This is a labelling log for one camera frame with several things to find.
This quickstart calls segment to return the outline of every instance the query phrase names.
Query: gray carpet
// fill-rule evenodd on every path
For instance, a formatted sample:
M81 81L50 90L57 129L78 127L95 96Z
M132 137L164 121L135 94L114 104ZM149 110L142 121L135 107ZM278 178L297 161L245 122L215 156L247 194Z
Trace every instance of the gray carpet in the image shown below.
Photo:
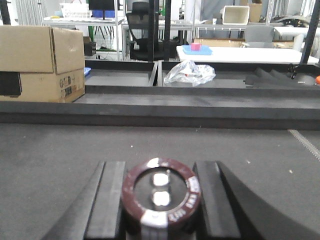
M319 132L307 133L319 143ZM40 239L99 161L131 168L158 156L190 167L222 161L268 203L320 233L320 162L285 130L0 124L0 239Z

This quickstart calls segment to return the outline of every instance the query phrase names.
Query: pink cube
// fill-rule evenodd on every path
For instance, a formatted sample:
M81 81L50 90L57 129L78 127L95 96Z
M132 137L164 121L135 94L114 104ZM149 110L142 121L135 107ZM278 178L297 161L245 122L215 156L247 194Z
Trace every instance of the pink cube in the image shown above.
M191 43L191 51L200 51L201 43L193 42Z

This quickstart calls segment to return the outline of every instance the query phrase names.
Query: white desk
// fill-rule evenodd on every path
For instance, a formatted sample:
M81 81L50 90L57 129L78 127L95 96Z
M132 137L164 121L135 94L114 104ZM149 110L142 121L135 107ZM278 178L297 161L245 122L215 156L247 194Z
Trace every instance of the white desk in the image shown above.
M82 25L82 26L102 26L102 27L115 27L115 35L116 35L116 53L117 60L119 61L119 31L118 26L123 22L124 17L118 17L118 23L116 23L115 18L109 18L106 20L102 20L101 17L91 17L84 19L72 19L72 18L57 18L51 19L50 17L45 17L43 19L43 24L48 26L68 26L68 25Z
M294 37L293 49L300 51L304 38L308 34L308 27L289 27L289 26L276 26L274 28L281 37ZM320 28L318 27L315 32L316 37L320 37Z
M259 64L298 64L302 53L293 49L249 48L249 47L210 47L212 55L187 55L182 46L176 50L181 61L193 60L208 63L259 63ZM310 56L308 63L319 60Z

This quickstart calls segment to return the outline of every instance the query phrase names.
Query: clear plastic bag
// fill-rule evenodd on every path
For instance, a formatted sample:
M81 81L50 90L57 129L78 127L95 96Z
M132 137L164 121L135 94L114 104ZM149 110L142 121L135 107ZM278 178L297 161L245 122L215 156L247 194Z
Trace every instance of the clear plastic bag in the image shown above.
M164 83L192 83L198 86L212 81L216 77L215 69L209 65L196 65L194 61L185 60L171 69L164 77Z

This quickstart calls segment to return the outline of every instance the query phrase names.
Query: white plastic basket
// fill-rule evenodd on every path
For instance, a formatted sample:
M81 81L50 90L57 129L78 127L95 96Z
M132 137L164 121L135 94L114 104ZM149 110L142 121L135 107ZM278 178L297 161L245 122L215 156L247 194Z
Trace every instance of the white plastic basket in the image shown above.
M222 24L247 25L249 20L249 6L224 6Z
M89 19L92 11L87 3L60 3L62 15L70 19Z

